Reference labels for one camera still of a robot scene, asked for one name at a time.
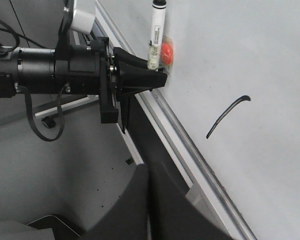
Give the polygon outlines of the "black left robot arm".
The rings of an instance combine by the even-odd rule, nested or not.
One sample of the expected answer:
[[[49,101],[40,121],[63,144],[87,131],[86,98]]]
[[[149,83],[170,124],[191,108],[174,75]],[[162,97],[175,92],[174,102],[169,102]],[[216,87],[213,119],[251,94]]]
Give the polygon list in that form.
[[[59,42],[55,49],[0,48],[0,99],[25,97],[30,127],[34,121],[33,94],[97,95],[103,124],[129,125],[130,99],[161,88],[167,75],[149,70],[147,62],[122,48],[108,52],[109,39],[98,37],[88,45]],[[57,240],[144,240],[148,226],[148,169],[136,167],[127,188],[104,217],[88,232],[62,215],[51,214],[30,223],[46,229]]]

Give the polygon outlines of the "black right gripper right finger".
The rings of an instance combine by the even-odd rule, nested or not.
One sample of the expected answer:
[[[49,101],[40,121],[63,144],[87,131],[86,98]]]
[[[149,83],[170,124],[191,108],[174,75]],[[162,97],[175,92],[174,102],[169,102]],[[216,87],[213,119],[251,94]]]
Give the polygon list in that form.
[[[188,185],[180,173],[151,167],[150,223],[154,240],[230,240],[206,219],[185,196]]]

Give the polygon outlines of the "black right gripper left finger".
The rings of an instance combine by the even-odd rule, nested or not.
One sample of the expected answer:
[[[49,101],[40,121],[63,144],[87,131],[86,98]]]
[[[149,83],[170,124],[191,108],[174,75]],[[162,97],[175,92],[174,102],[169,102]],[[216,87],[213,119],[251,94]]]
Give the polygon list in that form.
[[[149,172],[138,164],[114,206],[81,240],[145,240],[148,235]]]

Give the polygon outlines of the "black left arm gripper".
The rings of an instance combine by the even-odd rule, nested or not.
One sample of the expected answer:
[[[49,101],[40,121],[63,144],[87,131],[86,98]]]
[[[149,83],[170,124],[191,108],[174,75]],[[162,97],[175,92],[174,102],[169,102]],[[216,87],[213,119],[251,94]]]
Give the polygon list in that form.
[[[72,95],[97,95],[101,123],[116,124],[119,110],[113,103],[108,75],[109,39],[97,37],[89,45],[59,42],[55,49],[54,74],[58,88],[69,84]],[[113,48],[117,74],[116,100],[120,102],[121,131],[129,127],[130,98],[144,91],[164,87],[168,75],[163,69],[149,70],[148,61],[130,54],[120,47]]]

